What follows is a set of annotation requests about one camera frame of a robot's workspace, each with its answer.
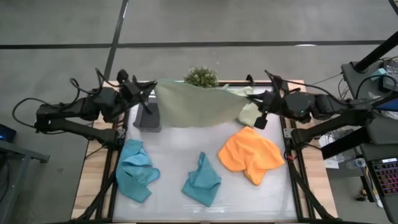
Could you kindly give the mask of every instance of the concrete floor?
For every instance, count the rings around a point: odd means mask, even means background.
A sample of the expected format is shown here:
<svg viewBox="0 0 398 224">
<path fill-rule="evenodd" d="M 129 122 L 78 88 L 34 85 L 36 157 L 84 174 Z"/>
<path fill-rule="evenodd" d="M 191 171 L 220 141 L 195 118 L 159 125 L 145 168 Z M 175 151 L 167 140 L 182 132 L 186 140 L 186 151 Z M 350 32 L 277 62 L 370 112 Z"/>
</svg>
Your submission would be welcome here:
<svg viewBox="0 0 398 224">
<path fill-rule="evenodd" d="M 0 0 L 0 45 L 109 44 L 121 4 L 122 0 Z M 345 44 L 386 39 L 398 29 L 397 15 L 386 0 L 130 0 L 124 18 L 120 43 L 335 40 Z M 190 66 L 207 65 L 218 71 L 221 80 L 242 80 L 248 73 L 263 80 L 263 70 L 268 69 L 286 79 L 315 83 L 340 73 L 342 63 L 359 60 L 375 47 L 337 42 L 316 47 L 118 49 L 110 79 L 125 68 L 140 80 L 180 80 Z M 75 94 L 70 77 L 83 88 L 96 87 L 94 68 L 104 70 L 108 54 L 109 49 L 0 50 L 4 96 L 0 123 L 18 131 L 16 144 L 51 154 L 48 164 L 32 163 L 12 223 L 69 219 L 87 145 L 87 140 L 72 134 L 34 133 L 11 118 L 12 107 L 26 97 L 70 101 Z M 390 55 L 398 55 L 398 50 Z M 339 80 L 318 86 L 337 95 Z M 21 106 L 18 117 L 33 123 L 37 106 Z M 332 179 L 331 187 L 340 218 L 388 223 L 382 209 L 353 200 L 359 179 Z"/>
</svg>

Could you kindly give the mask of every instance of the crumpled towel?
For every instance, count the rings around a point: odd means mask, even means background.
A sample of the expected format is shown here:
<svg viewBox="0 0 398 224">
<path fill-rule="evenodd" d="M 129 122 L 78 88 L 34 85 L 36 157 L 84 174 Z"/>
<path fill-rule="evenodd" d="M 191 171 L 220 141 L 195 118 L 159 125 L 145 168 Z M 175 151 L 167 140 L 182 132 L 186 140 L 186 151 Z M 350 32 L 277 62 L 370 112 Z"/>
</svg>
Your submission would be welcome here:
<svg viewBox="0 0 398 224">
<path fill-rule="evenodd" d="M 267 170 L 285 164 L 278 146 L 249 127 L 231 136 L 218 152 L 218 158 L 232 172 L 244 170 L 254 185 L 261 184 Z"/>
<path fill-rule="evenodd" d="M 188 173 L 182 192 L 192 199 L 210 207 L 221 185 L 221 177 L 211 166 L 206 154 L 201 152 L 198 161 L 198 169 Z"/>
<path fill-rule="evenodd" d="M 248 96 L 253 94 L 253 88 L 246 86 L 239 90 L 231 90 L 231 93 L 234 93 L 238 96 Z M 244 105 L 243 109 L 239 113 L 238 121 L 253 128 L 254 123 L 256 123 L 257 118 L 260 116 L 261 112 L 259 111 L 258 106 L 253 102 L 249 102 Z"/>
<path fill-rule="evenodd" d="M 116 169 L 120 192 L 142 203 L 152 193 L 146 185 L 158 179 L 159 175 L 159 170 L 152 167 L 152 161 L 142 147 L 142 141 L 127 140 Z"/>
<path fill-rule="evenodd" d="M 202 88 L 172 80 L 155 87 L 160 121 L 178 128 L 207 127 L 232 121 L 250 103 L 227 90 Z"/>
</svg>

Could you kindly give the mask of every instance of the green cloth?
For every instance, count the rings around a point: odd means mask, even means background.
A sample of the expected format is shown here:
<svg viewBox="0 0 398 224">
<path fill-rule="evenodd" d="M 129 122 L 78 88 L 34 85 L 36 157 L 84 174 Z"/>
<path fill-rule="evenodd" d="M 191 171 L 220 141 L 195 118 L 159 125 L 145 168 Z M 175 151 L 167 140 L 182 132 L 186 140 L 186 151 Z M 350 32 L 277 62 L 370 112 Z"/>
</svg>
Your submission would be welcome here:
<svg viewBox="0 0 398 224">
<path fill-rule="evenodd" d="M 155 87 L 160 120 L 179 127 L 207 127 L 238 118 L 250 103 L 227 90 L 201 88 L 172 80 L 158 80 Z"/>
<path fill-rule="evenodd" d="M 238 96 L 247 96 L 253 94 L 253 88 L 250 86 L 244 87 L 239 90 L 231 90 L 231 93 L 234 93 Z M 238 121 L 242 124 L 245 124 L 250 127 L 254 127 L 254 123 L 257 118 L 261 116 L 259 108 L 252 102 L 246 104 L 238 116 Z"/>
</svg>

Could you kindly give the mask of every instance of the teal towel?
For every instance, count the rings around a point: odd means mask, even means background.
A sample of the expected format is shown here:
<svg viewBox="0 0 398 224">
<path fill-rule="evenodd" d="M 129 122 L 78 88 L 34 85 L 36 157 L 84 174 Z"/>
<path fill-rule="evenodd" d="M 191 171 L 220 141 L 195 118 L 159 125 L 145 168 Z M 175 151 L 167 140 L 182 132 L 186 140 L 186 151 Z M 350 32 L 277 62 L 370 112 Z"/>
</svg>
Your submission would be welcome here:
<svg viewBox="0 0 398 224">
<path fill-rule="evenodd" d="M 159 170 L 152 167 L 152 161 L 142 147 L 142 141 L 127 140 L 116 169 L 120 192 L 142 203 L 152 193 L 146 185 L 158 179 L 159 175 Z"/>
<path fill-rule="evenodd" d="M 211 166 L 206 154 L 200 153 L 198 169 L 189 172 L 182 192 L 194 200 L 210 207 L 221 185 L 221 177 Z"/>
</svg>

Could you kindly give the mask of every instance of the green plant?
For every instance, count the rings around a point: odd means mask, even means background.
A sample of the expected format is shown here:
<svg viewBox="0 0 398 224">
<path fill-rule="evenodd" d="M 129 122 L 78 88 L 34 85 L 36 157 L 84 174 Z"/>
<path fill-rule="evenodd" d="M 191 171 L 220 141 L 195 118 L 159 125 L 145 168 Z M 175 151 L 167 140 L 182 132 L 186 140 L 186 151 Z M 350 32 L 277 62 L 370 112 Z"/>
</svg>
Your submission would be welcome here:
<svg viewBox="0 0 398 224">
<path fill-rule="evenodd" d="M 195 66 L 188 70 L 184 82 L 203 88 L 214 88 L 218 86 L 217 72 L 209 67 Z"/>
</svg>

